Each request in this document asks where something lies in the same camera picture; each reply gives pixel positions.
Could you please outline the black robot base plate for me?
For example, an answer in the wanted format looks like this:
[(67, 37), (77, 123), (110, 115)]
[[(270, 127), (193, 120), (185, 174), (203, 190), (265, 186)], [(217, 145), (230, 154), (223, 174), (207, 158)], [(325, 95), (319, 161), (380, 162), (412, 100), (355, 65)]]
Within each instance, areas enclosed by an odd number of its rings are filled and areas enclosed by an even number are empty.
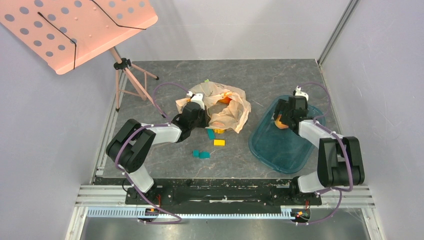
[(277, 206), (320, 206), (313, 193), (298, 193), (286, 178), (156, 178), (153, 187), (141, 196), (127, 189), (125, 204), (142, 205), (147, 201), (160, 206), (183, 203), (262, 203)]

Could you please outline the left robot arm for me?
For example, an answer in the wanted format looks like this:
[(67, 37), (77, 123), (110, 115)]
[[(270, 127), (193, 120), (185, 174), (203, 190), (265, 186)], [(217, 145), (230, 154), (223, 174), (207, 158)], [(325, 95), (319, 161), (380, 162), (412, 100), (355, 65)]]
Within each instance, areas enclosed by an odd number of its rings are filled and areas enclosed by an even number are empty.
[(145, 124), (129, 119), (109, 142), (105, 153), (138, 190), (139, 199), (145, 204), (151, 204), (157, 198), (157, 190), (144, 166), (151, 147), (163, 143), (180, 143), (191, 135), (192, 130), (208, 127), (209, 121), (207, 108), (196, 102), (187, 103), (182, 113), (176, 115), (170, 123)]

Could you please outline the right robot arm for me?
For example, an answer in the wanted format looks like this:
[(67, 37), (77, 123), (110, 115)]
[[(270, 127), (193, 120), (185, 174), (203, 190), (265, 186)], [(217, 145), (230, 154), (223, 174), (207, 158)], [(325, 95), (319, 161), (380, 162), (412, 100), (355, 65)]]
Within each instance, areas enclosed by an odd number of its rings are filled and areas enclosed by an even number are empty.
[(290, 129), (318, 149), (316, 171), (293, 178), (289, 199), (302, 204), (309, 194), (321, 195), (332, 190), (350, 192), (365, 181), (365, 170), (358, 138), (331, 131), (308, 116), (308, 101), (304, 96), (291, 95), (276, 103), (273, 119), (280, 129)]

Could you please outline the translucent orange plastic bag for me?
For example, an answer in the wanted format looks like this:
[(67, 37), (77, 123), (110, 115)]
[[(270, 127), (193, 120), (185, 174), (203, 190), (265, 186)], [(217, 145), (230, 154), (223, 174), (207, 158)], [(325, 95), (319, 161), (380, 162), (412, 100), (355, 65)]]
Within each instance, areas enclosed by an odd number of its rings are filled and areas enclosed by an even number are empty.
[[(241, 132), (252, 110), (244, 90), (209, 81), (199, 83), (189, 91), (195, 94), (203, 93), (203, 102), (210, 118), (209, 129), (233, 130), (237, 134)], [(225, 96), (232, 99), (229, 104), (218, 102)]]

